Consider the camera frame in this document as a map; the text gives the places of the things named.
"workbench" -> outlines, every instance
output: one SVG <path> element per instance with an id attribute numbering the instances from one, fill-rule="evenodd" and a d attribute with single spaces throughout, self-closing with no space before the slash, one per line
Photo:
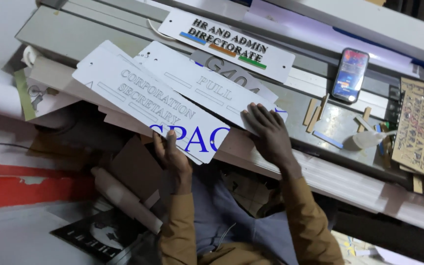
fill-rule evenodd
<path id="1" fill-rule="evenodd" d="M 178 1 L 161 2 L 178 6 Z M 44 5 L 38 8 L 16 35 L 17 39 L 35 47 L 45 57 L 36 60 L 31 78 L 112 111 L 122 112 L 86 87 L 83 89 L 77 86 L 71 78 L 76 63 L 103 41 L 112 41 L 130 56 L 137 55 L 154 40 L 185 55 L 196 50 L 179 41 L 163 39 L 148 25 L 147 19 L 150 19 L 152 26 L 158 28 L 168 15 L 170 6 L 158 3 L 149 5 L 134 0 L 47 0 L 42 3 Z M 289 137 L 297 150 L 295 154 L 303 167 L 303 174 L 314 191 L 424 228 L 424 199 L 421 195 L 407 191 L 413 189 L 413 180 L 408 172 L 400 170 L 398 165 L 384 167 L 377 147 L 360 151 L 339 149 L 305 132 L 306 126 L 302 122 L 309 101 L 312 98 L 320 100 L 321 96 L 317 97 L 317 94 L 326 95 L 331 90 L 339 57 L 239 21 L 246 7 L 237 3 L 220 0 L 214 1 L 214 7 L 210 9 L 191 8 L 190 5 L 179 7 L 230 25 L 236 31 L 250 32 L 246 34 L 262 38 L 296 55 L 289 78 L 284 84 L 250 73 L 279 96 L 276 105 L 289 113 L 286 120 Z M 375 109 L 374 113 L 379 113 L 369 118 L 370 125 L 382 121 L 397 123 L 400 77 L 401 74 L 390 69 L 369 65 L 359 101 Z M 315 130 L 345 142 L 356 134 L 359 123 L 355 117 L 360 116 L 363 110 L 330 99 L 324 117 L 315 125 Z M 257 157 L 253 146 L 250 149 L 243 148 L 249 146 L 249 142 L 243 138 L 239 132 L 227 137 L 222 143 L 225 147 L 219 149 L 223 152 L 217 152 L 214 158 L 280 178 L 277 168 Z"/>

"finger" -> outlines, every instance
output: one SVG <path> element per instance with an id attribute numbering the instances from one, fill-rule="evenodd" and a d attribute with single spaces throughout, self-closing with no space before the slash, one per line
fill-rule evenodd
<path id="1" fill-rule="evenodd" d="M 176 132 L 174 130 L 169 130 L 167 134 L 167 140 L 168 140 L 168 153 L 173 153 L 176 148 Z"/>
<path id="2" fill-rule="evenodd" d="M 271 115 L 271 113 L 269 113 L 263 104 L 258 103 L 258 109 L 268 119 L 268 121 L 270 121 L 275 126 L 279 126 L 279 124 L 276 122 L 276 119 Z"/>
<path id="3" fill-rule="evenodd" d="M 274 120 L 279 124 L 279 126 L 286 128 L 286 123 L 282 119 L 282 117 L 279 115 L 279 113 L 275 112 L 274 110 L 270 111 L 271 114 L 274 117 Z"/>
<path id="4" fill-rule="evenodd" d="M 241 115 L 243 116 L 245 122 L 250 125 L 251 129 L 253 129 L 257 134 L 263 135 L 264 126 L 261 125 L 261 123 L 259 123 L 257 120 L 255 120 L 255 118 L 253 118 L 247 110 L 242 111 Z"/>
<path id="5" fill-rule="evenodd" d="M 163 159 L 163 157 L 164 157 L 164 146 L 163 146 L 161 136 L 157 132 L 153 132 L 153 144 L 155 146 L 156 155 L 160 159 Z"/>
<path id="6" fill-rule="evenodd" d="M 261 111 L 258 109 L 258 106 L 256 106 L 256 104 L 251 103 L 250 110 L 251 110 L 251 113 L 253 113 L 253 116 L 256 118 L 256 120 L 260 122 L 262 125 L 264 125 L 265 127 L 272 126 L 272 123 L 268 120 L 268 118 L 266 118 L 266 116 L 264 116 L 261 113 Z"/>

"phone screen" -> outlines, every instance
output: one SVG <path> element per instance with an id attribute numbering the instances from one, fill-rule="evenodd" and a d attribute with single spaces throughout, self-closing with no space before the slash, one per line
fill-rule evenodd
<path id="1" fill-rule="evenodd" d="M 369 55 L 366 53 L 345 50 L 333 88 L 333 96 L 344 98 L 349 102 L 356 101 L 368 61 Z"/>

